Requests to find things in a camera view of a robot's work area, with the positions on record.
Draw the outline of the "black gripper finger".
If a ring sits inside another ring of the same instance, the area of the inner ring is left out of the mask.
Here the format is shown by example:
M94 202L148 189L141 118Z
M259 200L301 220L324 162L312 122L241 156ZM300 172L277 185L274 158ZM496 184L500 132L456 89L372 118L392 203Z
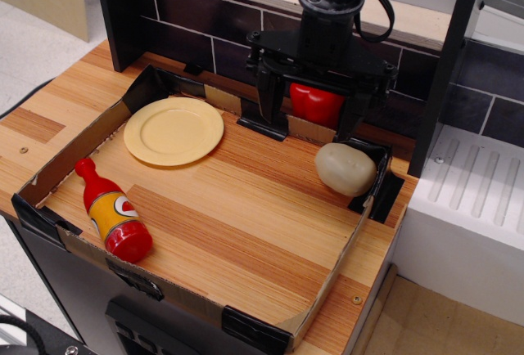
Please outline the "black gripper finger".
M373 103L373 94L357 92L349 96L343 105L337 126L336 142L343 142L353 136L363 122Z
M257 91L259 108L262 118L272 124L280 112L287 81L280 74L271 70L259 70L257 75Z

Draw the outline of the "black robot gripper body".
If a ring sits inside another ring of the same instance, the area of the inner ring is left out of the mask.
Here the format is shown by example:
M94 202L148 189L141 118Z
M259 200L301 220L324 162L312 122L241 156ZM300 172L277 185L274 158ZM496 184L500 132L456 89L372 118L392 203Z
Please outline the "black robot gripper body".
M300 28L253 31L247 35L251 53L246 67L256 77L267 69L287 83L349 97L371 93L381 100L396 79L396 66L363 47L353 35L354 18L327 20L304 14Z

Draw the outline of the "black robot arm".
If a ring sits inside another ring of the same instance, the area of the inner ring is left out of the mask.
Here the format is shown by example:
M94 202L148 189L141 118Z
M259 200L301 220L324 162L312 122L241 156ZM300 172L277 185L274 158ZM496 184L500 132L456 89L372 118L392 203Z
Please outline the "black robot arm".
M335 112L337 142L348 139L372 108L384 105L398 70L353 40L362 32L364 1L299 0L299 29L249 33L246 67L256 78L259 104L243 106L239 123L283 141L288 122L281 107L292 85L341 97ZM379 2L393 21L390 1Z

